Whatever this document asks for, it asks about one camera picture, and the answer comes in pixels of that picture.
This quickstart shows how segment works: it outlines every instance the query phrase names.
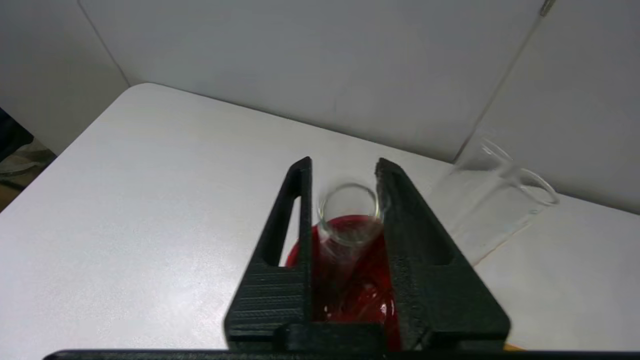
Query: glass beaker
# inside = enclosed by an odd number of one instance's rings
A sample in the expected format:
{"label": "glass beaker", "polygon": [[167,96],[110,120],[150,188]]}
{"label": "glass beaker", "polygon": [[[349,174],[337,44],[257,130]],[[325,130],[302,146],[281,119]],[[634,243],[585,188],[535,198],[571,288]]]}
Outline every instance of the glass beaker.
{"label": "glass beaker", "polygon": [[517,167],[486,139],[470,143],[428,197],[429,206],[471,265],[558,201],[546,181]]}

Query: table surface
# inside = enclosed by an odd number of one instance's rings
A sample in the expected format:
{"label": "table surface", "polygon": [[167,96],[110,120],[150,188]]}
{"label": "table surface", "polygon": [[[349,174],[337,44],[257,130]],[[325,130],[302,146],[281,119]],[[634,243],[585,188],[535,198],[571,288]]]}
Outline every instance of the table surface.
{"label": "table surface", "polygon": [[[380,157],[423,195],[450,168],[160,85],[128,89],[0,214],[0,358],[226,348],[227,306],[304,156],[314,203],[340,177],[373,184]],[[512,319],[510,342],[638,348],[639,233],[636,215],[562,196],[484,259],[477,271]]]}

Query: glass cup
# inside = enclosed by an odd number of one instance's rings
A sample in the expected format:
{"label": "glass cup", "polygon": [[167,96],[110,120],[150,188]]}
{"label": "glass cup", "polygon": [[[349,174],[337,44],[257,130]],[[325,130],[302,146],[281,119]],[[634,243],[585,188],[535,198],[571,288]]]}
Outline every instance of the glass cup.
{"label": "glass cup", "polygon": [[554,189],[487,139],[470,143],[434,186],[429,206],[471,265],[476,265],[543,209]]}
{"label": "glass cup", "polygon": [[376,193],[358,183],[332,188],[318,206],[322,284],[340,297],[360,257],[382,232]]}

